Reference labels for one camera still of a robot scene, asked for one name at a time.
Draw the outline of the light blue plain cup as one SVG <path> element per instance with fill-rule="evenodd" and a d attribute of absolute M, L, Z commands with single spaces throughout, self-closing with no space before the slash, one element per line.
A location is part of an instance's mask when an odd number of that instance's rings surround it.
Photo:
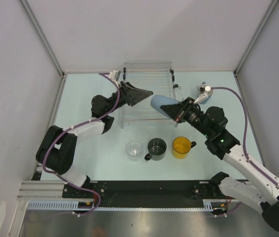
<path fill-rule="evenodd" d="M 156 110 L 158 113 L 164 115 L 165 117 L 167 117 L 168 119 L 171 119 L 170 116 L 168 116 L 162 109 L 161 107 L 162 106 L 165 106 L 165 105 L 173 105 L 173 104 L 177 104 L 179 103 L 178 100 L 174 99 L 174 98 L 171 98 L 171 97 L 167 97 L 167 96 L 164 96 L 164 95 L 154 95 L 152 98 L 151 98 L 151 102 L 150 102 L 150 105 L 151 107 Z"/>

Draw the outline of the yellow ceramic mug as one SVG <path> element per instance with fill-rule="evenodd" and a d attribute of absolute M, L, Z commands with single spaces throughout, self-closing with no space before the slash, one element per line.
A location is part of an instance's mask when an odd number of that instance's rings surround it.
<path fill-rule="evenodd" d="M 172 143 L 172 155 L 176 159 L 184 159 L 197 143 L 186 137 L 176 137 Z"/>

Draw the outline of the grey ceramic mug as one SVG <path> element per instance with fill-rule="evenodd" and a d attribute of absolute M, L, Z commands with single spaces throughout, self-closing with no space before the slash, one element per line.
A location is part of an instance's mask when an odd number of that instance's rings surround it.
<path fill-rule="evenodd" d="M 147 150 L 148 153 L 144 157 L 146 161 L 160 161 L 165 156 L 167 144 L 161 138 L 153 138 L 148 142 Z"/>

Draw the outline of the clear octagonal glass cup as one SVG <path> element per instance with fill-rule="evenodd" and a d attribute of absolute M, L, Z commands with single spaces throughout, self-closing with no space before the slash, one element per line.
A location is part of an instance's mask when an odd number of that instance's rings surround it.
<path fill-rule="evenodd" d="M 137 161 L 143 152 L 143 146 L 139 141 L 130 141 L 125 147 L 125 152 L 131 161 Z"/>

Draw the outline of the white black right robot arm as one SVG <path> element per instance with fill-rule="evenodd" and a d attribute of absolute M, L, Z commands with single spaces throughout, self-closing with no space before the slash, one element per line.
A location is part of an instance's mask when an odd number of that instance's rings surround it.
<path fill-rule="evenodd" d="M 227 195 L 238 199 L 261 213 L 265 222 L 279 232 L 279 178 L 257 163 L 245 145 L 226 129 L 228 120 L 222 108 L 211 106 L 203 112 L 188 97 L 181 102 L 173 100 L 172 104 L 160 105 L 156 110 L 177 123 L 189 123 L 205 135 L 207 149 L 234 167 L 253 186 L 250 188 L 229 175 L 221 175 L 220 181 L 209 185 L 209 193 L 214 198 Z"/>

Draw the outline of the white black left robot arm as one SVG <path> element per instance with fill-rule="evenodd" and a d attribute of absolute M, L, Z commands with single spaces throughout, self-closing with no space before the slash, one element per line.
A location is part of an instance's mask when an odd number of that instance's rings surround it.
<path fill-rule="evenodd" d="M 109 114 L 116 109 L 124 105 L 132 107 L 153 95 L 152 91 L 136 88 L 129 82 L 122 81 L 115 86 L 117 91 L 110 97 L 93 97 L 92 116 L 86 122 L 68 129 L 56 125 L 49 127 L 35 156 L 45 169 L 73 184 L 73 191 L 82 198 L 89 195 L 91 186 L 88 183 L 90 178 L 73 165 L 76 145 L 109 131 L 114 122 L 114 117 Z"/>

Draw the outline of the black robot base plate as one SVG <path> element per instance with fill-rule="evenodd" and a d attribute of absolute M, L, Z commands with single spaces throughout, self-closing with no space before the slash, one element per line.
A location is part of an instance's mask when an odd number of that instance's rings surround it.
<path fill-rule="evenodd" d="M 101 197 L 100 207 L 194 208 L 203 200 L 229 204 L 231 197 L 209 181 L 91 181 L 85 186 Z"/>

